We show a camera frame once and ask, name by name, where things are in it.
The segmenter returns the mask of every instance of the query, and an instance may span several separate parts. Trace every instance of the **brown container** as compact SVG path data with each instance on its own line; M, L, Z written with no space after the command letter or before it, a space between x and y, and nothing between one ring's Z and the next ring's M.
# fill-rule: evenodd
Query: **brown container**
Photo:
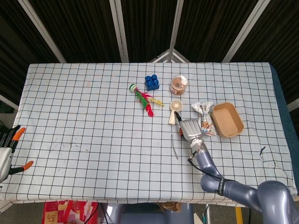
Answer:
M219 135L222 137L239 135L244 129L240 115L231 103L216 105L213 109L212 118Z

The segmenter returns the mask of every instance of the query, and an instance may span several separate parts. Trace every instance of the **small stick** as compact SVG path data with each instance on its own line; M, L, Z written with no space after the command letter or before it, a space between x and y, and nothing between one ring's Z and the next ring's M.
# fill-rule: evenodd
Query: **small stick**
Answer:
M164 106L164 103L162 103L160 100L156 100L156 99L154 99L153 97L149 97L148 99L149 99L150 101L156 103L156 104L159 104L159 105L161 105L161 106Z
M174 155L176 156L176 159L178 160L178 155L177 155L177 152L174 148L174 144L173 144L173 137L172 137L172 134L171 134L171 147L173 149L173 152L174 152Z

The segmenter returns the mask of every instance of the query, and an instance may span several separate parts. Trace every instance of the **blue lego block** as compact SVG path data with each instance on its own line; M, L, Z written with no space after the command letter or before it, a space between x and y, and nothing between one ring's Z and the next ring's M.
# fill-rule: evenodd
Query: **blue lego block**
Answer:
M145 84L148 91L159 89L159 80L156 75L146 76Z

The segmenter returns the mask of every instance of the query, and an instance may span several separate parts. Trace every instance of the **metal frame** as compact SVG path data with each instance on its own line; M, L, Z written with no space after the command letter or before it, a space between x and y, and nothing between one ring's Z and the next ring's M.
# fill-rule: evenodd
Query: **metal frame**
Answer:
M12 108L19 110L19 106L17 104L14 104L9 99L5 98L4 96L0 95L0 101L3 103L6 103L7 105L11 106Z
M233 58L253 26L255 25L256 21L259 19L261 14L263 13L264 9L267 7L271 0L259 0L252 10L251 14L249 15L248 19L244 23L242 29L240 30L238 36L236 37L235 41L233 42L232 46L228 50L227 54L225 55L224 59L222 60L223 63L230 62Z
M162 54L158 55L154 59L150 60L150 63L178 63L174 59L177 59L177 61L180 61L180 63L190 63L183 55L181 55L177 50L173 49L171 61L169 61L169 49L164 51Z
M289 112L299 108L299 98L287 105Z
M109 0L109 2L110 2L110 8L111 8L111 13L113 18L116 39L118 43L118 49L120 51L120 56L121 56L121 62L129 63L125 26L123 24L123 17L122 17L121 1Z
M176 9L176 13L175 13L174 20L173 20L171 41L170 41L170 46L169 46L169 61L170 62L172 61L173 50L174 50L174 46L175 46L176 40L177 40L178 27L179 27L179 22L181 20L183 4L184 4L184 0L177 1L177 9Z
M57 45L53 41L52 37L48 33L46 27L44 26L43 22L33 9L32 5L28 0L18 0L19 4L22 6L28 17L31 19L33 24L35 25L38 32L42 35L43 39L46 41L50 49L53 51L54 55L58 59L60 63L66 63L65 58L61 54L60 50L58 49Z
M206 224L211 224L210 206L206 204Z

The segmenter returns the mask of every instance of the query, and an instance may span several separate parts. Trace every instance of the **grid tablecloth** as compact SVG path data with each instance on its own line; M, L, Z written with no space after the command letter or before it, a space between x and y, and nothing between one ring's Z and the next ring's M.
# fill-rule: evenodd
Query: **grid tablecloth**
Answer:
M152 74L160 88L150 94L165 107L153 105L150 118L128 87L144 90ZM169 85L179 74L189 84L176 96ZM174 99L183 103L183 119L198 117L190 107L197 101L234 104L244 131L204 136L219 171L254 188L278 180L296 194L268 63L32 64L14 123L27 130L12 164L34 166L2 183L0 211L9 201L57 199L234 204L201 189L202 174L187 162L190 146L178 125L168 125Z

